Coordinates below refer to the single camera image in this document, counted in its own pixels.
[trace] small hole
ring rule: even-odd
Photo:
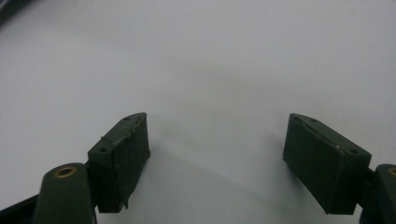
[[[64,169],[64,170],[60,171],[59,175],[68,175],[70,173],[72,173],[72,169],[67,168],[67,169]]]
[[[68,176],[72,175],[73,173],[75,173],[76,170],[77,170],[76,167],[73,167],[73,166],[64,167],[60,171],[56,172],[55,177],[65,178],[65,177],[68,177]]]
[[[396,167],[389,168],[388,171],[390,172],[391,175],[396,176]]]

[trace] metal grommet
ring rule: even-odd
[[[388,171],[390,172],[391,175],[396,176],[396,167],[391,167],[388,169]]]
[[[77,168],[74,166],[66,166],[55,173],[56,178],[65,178],[77,171]]]

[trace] white table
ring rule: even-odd
[[[289,113],[396,163],[396,2],[36,0],[0,27],[0,209],[146,111],[151,158],[106,223],[358,223],[282,161]]]

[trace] dark green plastic part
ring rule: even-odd
[[[37,195],[0,211],[0,223],[32,224]]]
[[[371,154],[316,119],[290,114],[283,160],[327,214],[353,214]]]
[[[69,163],[44,175],[33,223],[96,223],[84,164]]]
[[[375,199],[384,223],[396,221],[396,166],[382,164],[375,169]]]
[[[99,212],[118,213],[122,205],[128,207],[149,155],[146,113],[120,120],[88,152],[87,166],[99,185]]]

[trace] mounting hole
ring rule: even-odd
[[[390,172],[391,175],[396,176],[396,167],[389,168],[388,171]]]
[[[74,166],[67,166],[67,167],[64,167],[64,168],[58,170],[55,173],[55,177],[56,178],[65,178],[65,177],[68,177],[68,176],[72,175],[73,173],[75,173],[76,170],[77,170],[77,168]]]

